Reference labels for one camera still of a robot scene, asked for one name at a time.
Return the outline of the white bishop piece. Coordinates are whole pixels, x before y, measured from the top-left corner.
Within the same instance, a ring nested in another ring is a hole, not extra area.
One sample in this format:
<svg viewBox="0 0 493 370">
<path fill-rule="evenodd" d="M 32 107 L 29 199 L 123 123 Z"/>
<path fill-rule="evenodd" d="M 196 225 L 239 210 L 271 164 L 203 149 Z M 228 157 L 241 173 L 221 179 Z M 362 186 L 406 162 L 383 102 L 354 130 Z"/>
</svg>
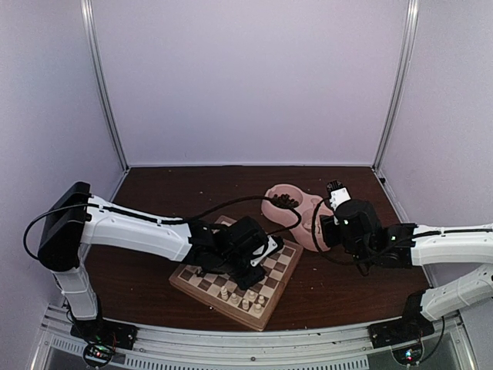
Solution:
<svg viewBox="0 0 493 370">
<path fill-rule="evenodd" d="M 232 293 L 230 297 L 230 302 L 232 304 L 238 304 L 238 301 L 239 301 L 238 295 L 236 293 Z"/>
</svg>

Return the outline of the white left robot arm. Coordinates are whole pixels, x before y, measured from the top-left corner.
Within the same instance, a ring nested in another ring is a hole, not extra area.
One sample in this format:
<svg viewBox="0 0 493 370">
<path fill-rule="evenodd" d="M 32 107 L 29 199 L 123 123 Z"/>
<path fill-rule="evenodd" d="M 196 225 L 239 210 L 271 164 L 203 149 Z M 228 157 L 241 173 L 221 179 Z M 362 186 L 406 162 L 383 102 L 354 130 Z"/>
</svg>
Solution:
<svg viewBox="0 0 493 370">
<path fill-rule="evenodd" d="M 282 246 L 251 217 L 230 226 L 198 217 L 159 217 L 107 202 L 91 194 L 84 182 L 74 183 L 43 218 L 37 257 L 54 274 L 74 319 L 94 342 L 105 341 L 111 327 L 101 318 L 84 267 L 84 247 L 109 245 L 155 254 L 206 273 L 228 274 L 246 289 L 263 279 L 260 262 Z"/>
</svg>

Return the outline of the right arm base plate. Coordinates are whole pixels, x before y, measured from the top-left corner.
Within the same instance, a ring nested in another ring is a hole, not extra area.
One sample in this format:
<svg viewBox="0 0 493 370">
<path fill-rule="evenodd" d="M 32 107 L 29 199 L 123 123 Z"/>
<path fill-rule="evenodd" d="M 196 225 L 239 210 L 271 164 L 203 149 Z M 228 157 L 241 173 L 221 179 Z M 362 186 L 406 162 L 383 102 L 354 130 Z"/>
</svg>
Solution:
<svg viewBox="0 0 493 370">
<path fill-rule="evenodd" d="M 418 341 L 423 336 L 434 334 L 434 325 L 427 320 L 403 319 L 372 324 L 368 333 L 373 348 L 399 345 L 408 341 Z"/>
</svg>

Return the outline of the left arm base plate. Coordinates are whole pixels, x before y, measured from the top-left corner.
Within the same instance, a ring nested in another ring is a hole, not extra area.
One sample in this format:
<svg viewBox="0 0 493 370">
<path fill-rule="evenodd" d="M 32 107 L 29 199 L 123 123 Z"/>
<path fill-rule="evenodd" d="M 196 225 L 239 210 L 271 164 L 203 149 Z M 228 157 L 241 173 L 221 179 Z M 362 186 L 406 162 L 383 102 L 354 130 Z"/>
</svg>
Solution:
<svg viewBox="0 0 493 370">
<path fill-rule="evenodd" d="M 74 337 L 109 347 L 132 350 L 137 327 L 116 321 L 76 321 L 70 330 Z"/>
</svg>

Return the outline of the pink double bowl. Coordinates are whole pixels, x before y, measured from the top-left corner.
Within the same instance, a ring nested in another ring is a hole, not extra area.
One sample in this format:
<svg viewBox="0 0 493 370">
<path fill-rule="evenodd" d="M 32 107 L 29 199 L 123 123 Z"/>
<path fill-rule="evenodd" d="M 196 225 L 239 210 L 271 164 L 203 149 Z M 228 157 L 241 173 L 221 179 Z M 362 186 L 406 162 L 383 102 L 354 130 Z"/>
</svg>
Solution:
<svg viewBox="0 0 493 370">
<path fill-rule="evenodd" d="M 276 184 L 265 193 L 266 197 L 276 199 L 281 198 L 283 195 L 287 195 L 289 200 L 293 200 L 294 204 L 297 204 L 294 209 L 301 215 L 300 224 L 290 229 L 294 239 L 305 249 L 316 252 L 317 249 L 311 236 L 311 224 L 315 207 L 322 200 L 322 197 L 304 193 L 300 188 L 287 183 Z M 289 227 L 298 220 L 292 211 L 275 207 L 267 200 L 262 201 L 261 212 L 268 220 L 283 227 Z"/>
</svg>

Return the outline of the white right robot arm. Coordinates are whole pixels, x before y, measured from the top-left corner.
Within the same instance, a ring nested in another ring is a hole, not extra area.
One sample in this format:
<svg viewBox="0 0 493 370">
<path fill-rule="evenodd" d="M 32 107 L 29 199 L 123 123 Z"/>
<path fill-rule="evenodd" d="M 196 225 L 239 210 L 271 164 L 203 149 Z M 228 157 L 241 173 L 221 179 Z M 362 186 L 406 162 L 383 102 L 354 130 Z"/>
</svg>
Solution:
<svg viewBox="0 0 493 370">
<path fill-rule="evenodd" d="M 362 275 L 372 266 L 386 268 L 423 267 L 440 263 L 477 263 L 470 273 L 437 288 L 410 295 L 401 318 L 395 323 L 395 334 L 411 340 L 424 328 L 446 314 L 472 306 L 492 296 L 492 226 L 429 227 L 395 224 L 382 227 L 373 205 L 349 199 L 333 201 L 331 216 L 318 214 L 312 223 L 319 224 L 328 246 L 343 245 L 351 256 L 345 265 L 355 265 Z"/>
</svg>

